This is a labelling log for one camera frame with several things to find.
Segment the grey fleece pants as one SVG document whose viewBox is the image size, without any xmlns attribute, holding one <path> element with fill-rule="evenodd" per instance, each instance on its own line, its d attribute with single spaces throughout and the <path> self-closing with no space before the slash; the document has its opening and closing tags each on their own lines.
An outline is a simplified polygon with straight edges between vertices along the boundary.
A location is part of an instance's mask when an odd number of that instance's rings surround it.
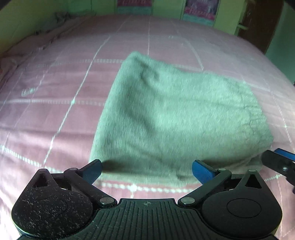
<svg viewBox="0 0 295 240">
<path fill-rule="evenodd" d="M 272 143 L 245 83 L 133 52 L 112 84 L 89 158 L 102 162 L 104 180 L 175 187 L 194 182 L 194 160 L 234 173 L 260 169 Z"/>
</svg>

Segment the pink checked bed sheet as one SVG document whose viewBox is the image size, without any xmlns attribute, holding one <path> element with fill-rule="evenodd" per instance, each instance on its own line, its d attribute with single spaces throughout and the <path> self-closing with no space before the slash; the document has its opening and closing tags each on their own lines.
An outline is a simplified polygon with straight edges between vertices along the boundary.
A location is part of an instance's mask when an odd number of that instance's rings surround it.
<svg viewBox="0 0 295 240">
<path fill-rule="evenodd" d="M 38 49 L 1 89 L 1 239 L 18 238 L 11 209 L 38 169 L 87 164 L 114 78 L 134 51 L 248 83 L 272 148 L 294 151 L 294 86 L 253 45 L 187 21 L 94 16 Z"/>
</svg>

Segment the dark wooden door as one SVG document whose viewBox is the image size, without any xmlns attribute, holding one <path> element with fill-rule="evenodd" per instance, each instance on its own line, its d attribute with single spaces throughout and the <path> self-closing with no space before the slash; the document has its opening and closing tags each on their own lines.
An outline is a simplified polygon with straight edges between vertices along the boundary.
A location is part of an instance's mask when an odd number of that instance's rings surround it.
<svg viewBox="0 0 295 240">
<path fill-rule="evenodd" d="M 245 1 L 246 8 L 237 26 L 237 36 L 266 53 L 284 6 L 283 1 Z"/>
</svg>

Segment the folded pink blanket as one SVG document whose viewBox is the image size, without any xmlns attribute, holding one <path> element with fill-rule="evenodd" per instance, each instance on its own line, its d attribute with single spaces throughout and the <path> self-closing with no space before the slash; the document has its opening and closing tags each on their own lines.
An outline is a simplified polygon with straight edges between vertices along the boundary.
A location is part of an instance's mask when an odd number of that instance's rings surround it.
<svg viewBox="0 0 295 240">
<path fill-rule="evenodd" d="M 67 20 L 62 25 L 55 25 L 52 20 L 42 30 L 10 47 L 1 54 L 1 83 L 7 81 L 17 67 L 29 56 L 46 48 L 60 35 L 73 30 L 88 18 L 88 16 L 72 16 L 70 20 Z"/>
</svg>

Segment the lower right purple poster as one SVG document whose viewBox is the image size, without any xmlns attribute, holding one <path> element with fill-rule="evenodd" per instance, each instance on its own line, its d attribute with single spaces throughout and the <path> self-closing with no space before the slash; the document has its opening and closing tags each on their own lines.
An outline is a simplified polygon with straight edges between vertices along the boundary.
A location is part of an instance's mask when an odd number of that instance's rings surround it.
<svg viewBox="0 0 295 240">
<path fill-rule="evenodd" d="M 183 20 L 213 27 L 219 2 L 219 0 L 187 0 Z"/>
</svg>

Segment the purple poster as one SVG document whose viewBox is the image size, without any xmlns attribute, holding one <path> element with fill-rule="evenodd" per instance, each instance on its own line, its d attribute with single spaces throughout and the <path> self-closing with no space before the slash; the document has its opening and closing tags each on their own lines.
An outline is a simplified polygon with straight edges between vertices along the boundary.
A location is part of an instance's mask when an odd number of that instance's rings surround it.
<svg viewBox="0 0 295 240">
<path fill-rule="evenodd" d="M 219 2 L 219 0 L 187 0 L 183 20 L 213 27 Z"/>
<path fill-rule="evenodd" d="M 152 14 L 151 0 L 117 0 L 117 14 L 122 15 L 147 15 Z"/>
</svg>

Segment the grey crumpled cloth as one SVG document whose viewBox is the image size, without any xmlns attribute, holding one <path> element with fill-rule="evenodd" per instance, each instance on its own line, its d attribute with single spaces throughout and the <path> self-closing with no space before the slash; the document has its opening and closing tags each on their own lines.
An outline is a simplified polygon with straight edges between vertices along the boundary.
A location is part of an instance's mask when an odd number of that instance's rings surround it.
<svg viewBox="0 0 295 240">
<path fill-rule="evenodd" d="M 67 20 L 72 18 L 71 14 L 66 11 L 59 11 L 53 14 L 53 23 L 55 25 L 62 25 Z"/>
</svg>

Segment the lower left purple poster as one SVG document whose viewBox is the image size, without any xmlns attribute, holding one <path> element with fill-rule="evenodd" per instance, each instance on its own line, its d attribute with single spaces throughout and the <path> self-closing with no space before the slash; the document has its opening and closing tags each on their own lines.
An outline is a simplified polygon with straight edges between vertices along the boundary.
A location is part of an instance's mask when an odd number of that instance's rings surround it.
<svg viewBox="0 0 295 240">
<path fill-rule="evenodd" d="M 117 14 L 122 15 L 147 15 L 152 14 L 151 0 L 117 0 Z"/>
</svg>

